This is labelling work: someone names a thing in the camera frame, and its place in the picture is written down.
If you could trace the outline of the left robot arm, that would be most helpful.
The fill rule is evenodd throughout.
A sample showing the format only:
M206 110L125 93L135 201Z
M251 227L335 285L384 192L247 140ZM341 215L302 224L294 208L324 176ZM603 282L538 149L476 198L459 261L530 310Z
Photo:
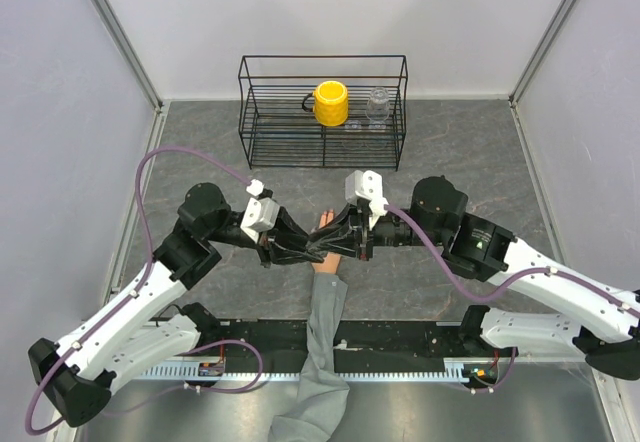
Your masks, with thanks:
M40 338L31 345L34 396L46 397L62 422L73 428L86 424L132 378L168 357L216 350L216 320L197 304L151 333L136 334L220 262L215 243L252 249L266 266L320 261L308 233L261 182L252 181L248 192L246 209L236 212L217 185L193 186L172 231L114 299L58 340Z

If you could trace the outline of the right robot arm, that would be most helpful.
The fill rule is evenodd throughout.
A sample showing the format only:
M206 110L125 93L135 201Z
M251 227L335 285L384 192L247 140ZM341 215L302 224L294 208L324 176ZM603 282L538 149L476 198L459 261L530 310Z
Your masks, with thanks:
M416 183L407 209L391 205L382 178L356 171L345 208L310 237L313 254L369 260L376 247L423 246L455 287L493 286L472 301L458 330L467 354L510 349L581 355L622 380L639 377L639 294L598 282L537 251L511 231L467 212L468 197L445 177Z

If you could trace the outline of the grey sleeved forearm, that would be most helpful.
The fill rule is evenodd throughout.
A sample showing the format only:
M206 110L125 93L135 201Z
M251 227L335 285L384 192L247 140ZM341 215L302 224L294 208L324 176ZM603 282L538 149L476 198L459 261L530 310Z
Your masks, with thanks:
M336 372L334 338L339 327L348 286L338 276L316 274L311 312L307 320L307 358L303 367ZM273 418L270 441L327 441L339 426L347 407L349 385L329 377L301 377L290 410Z

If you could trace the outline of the person's left hand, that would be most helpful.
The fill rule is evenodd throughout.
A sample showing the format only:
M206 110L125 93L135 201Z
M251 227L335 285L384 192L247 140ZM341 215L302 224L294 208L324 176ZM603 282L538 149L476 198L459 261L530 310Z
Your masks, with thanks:
M320 217L319 227L327 226L334 219L335 212L333 209L324 211ZM338 272L341 256L339 254L329 252L320 263L312 263L312 268L316 274L336 275Z

